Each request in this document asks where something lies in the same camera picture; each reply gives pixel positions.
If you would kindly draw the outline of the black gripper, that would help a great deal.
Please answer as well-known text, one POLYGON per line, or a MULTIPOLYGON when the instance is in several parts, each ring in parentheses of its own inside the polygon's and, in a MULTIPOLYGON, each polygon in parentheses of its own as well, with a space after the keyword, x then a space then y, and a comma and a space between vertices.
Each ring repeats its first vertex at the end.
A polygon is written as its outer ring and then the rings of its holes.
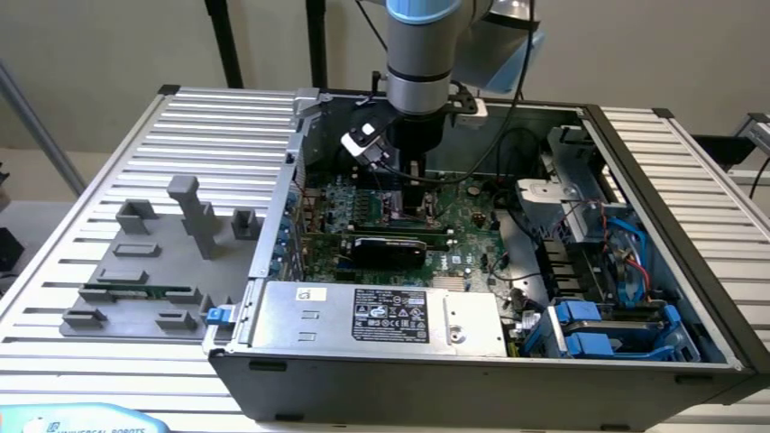
POLYGON ((442 185, 444 182, 425 176, 427 152, 444 140, 446 114, 405 115, 387 131, 387 142, 398 149, 397 167, 387 165, 387 170, 402 179, 422 182, 427 185, 442 185))

